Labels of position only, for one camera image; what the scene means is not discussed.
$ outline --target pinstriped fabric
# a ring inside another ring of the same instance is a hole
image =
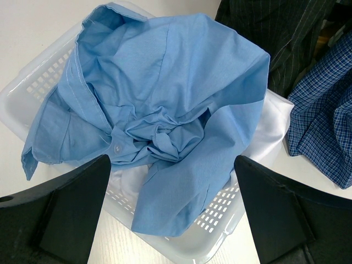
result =
[[[270,90],[287,97],[313,56],[323,18],[336,0],[222,0],[215,20],[271,55]]]
[[[304,155],[330,180],[352,185],[352,31],[298,82],[288,130],[289,153]]]

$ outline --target clothing pile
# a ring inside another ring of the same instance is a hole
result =
[[[295,12],[268,1],[273,9],[250,12],[223,0],[225,25],[204,14],[147,19],[115,3],[97,7],[32,123],[21,157],[27,179],[38,162],[79,166],[107,154],[111,184],[136,206],[132,231],[182,235],[231,185],[236,156],[275,159],[294,105],[274,92],[288,95],[310,64],[326,1],[292,4]],[[287,28],[263,20],[290,13]]]

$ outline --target shirt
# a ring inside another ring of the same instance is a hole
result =
[[[269,55],[204,14],[146,19],[110,3],[84,20],[22,163],[153,164],[132,230],[181,235],[230,178],[266,92]]]
[[[352,31],[303,77],[288,97],[291,156],[306,156],[346,189],[352,185]]]

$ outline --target wrinkled shirt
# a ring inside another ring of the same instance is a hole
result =
[[[131,229],[181,235],[250,143],[270,57],[204,14],[147,19],[110,3],[82,25],[30,128],[27,178],[38,161],[78,166],[107,154],[114,171],[153,164]]]

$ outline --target dark pinstripe shirt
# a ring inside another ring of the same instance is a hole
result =
[[[268,88],[287,97],[336,0],[222,0],[215,20],[271,55]]]

